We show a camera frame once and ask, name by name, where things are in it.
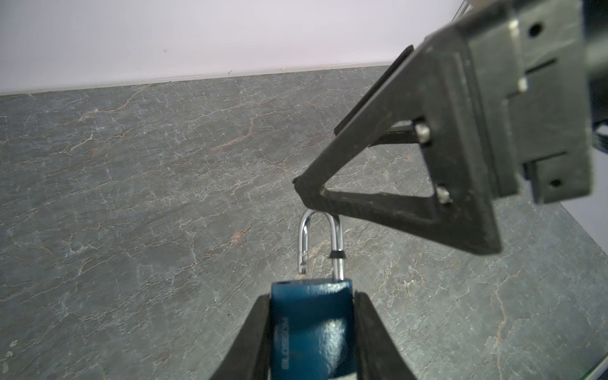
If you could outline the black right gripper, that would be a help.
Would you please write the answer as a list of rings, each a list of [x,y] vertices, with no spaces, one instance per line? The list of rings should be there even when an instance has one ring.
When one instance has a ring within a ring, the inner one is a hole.
[[[605,1],[474,1],[465,24],[414,48],[421,118],[414,128],[434,193],[331,191],[327,182],[368,147],[337,136],[294,181],[302,202],[476,255],[502,249],[499,196],[530,182],[538,204],[592,191],[592,148],[605,147]]]

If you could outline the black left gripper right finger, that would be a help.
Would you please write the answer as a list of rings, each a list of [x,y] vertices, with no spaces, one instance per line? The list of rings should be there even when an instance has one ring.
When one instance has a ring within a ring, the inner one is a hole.
[[[354,294],[357,379],[417,380],[391,339],[368,294]]]

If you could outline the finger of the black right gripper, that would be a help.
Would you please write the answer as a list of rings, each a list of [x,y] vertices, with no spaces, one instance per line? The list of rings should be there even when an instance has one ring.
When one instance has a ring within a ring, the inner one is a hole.
[[[344,147],[418,143],[414,124],[421,118],[421,96],[408,46],[335,127]]]

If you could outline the blue padlock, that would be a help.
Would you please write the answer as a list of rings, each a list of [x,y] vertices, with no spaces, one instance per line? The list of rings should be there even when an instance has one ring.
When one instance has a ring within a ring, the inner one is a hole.
[[[330,228],[329,278],[307,279],[309,226],[307,209],[299,223],[299,280],[271,286],[272,379],[334,379],[356,370],[353,289],[345,275],[343,228],[338,215],[326,214]]]

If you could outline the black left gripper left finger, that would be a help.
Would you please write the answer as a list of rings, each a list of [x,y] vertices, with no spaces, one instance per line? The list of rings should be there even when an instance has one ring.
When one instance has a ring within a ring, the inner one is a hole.
[[[211,379],[265,380],[272,351],[270,295],[259,296]]]

